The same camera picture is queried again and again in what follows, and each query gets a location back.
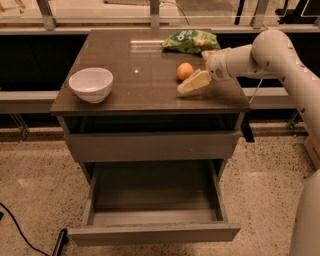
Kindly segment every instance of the cord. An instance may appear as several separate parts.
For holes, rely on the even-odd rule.
[[[168,3],[168,4],[173,4],[173,5],[177,6],[177,7],[179,8],[179,10],[182,12],[183,17],[185,18],[187,24],[190,25],[189,20],[188,20],[186,14],[184,13],[182,7],[181,7],[179,4],[177,4],[177,3],[175,3],[175,2],[167,1],[167,0],[160,0],[160,3],[164,3],[164,4]]]
[[[261,84],[262,84],[262,81],[263,81],[263,79],[260,79],[260,82],[259,82],[257,88],[255,89],[254,93],[252,94],[252,96],[251,96],[251,98],[250,98],[250,100],[249,100],[249,103],[251,103],[252,100],[253,100],[253,98],[256,96],[256,94],[257,94],[257,92],[258,92],[258,90],[259,90],[259,88],[260,88],[260,86],[261,86]]]
[[[10,212],[10,210],[3,204],[0,202],[0,206],[5,209],[7,211],[7,213],[10,215],[10,217],[12,218],[12,220],[14,221],[14,223],[16,224],[17,228],[18,228],[18,231],[20,233],[20,235],[22,236],[22,238],[24,239],[24,241],[35,251],[39,252],[39,253],[42,253],[43,255],[45,256],[49,256],[48,254],[44,253],[43,251],[33,247],[32,244],[30,244],[30,242],[27,240],[27,238],[24,236],[24,234],[22,233],[21,229],[20,229],[20,226],[17,222],[17,220],[15,219],[15,217],[13,216],[13,214]]]

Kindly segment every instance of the black cable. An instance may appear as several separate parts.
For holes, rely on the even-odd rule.
[[[10,212],[10,210],[3,204],[0,202],[0,206],[5,209],[7,211],[7,213],[10,215],[10,217],[12,218],[12,220],[14,221],[14,223],[16,224],[17,228],[18,228],[18,231],[20,233],[20,235],[22,236],[22,238],[24,239],[24,241],[35,251],[39,252],[39,253],[42,253],[43,255],[46,255],[46,256],[49,256],[48,254],[44,253],[43,251],[33,247],[32,244],[29,243],[29,241],[27,240],[27,238],[24,236],[24,234],[22,233],[21,229],[20,229],[20,226],[18,224],[18,222],[16,221],[16,218],[13,216],[13,214]]]

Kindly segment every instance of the drawer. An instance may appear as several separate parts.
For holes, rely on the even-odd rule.
[[[78,246],[232,241],[210,160],[97,163]]]
[[[75,161],[117,162],[230,158],[241,133],[67,134]]]

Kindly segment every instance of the open drawer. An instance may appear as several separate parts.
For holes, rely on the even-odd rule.
[[[78,246],[232,241],[213,161],[97,163]]]

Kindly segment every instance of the white bowl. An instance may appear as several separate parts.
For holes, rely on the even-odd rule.
[[[82,100],[90,103],[103,101],[113,84],[112,73],[104,68],[86,68],[69,79],[71,90]]]

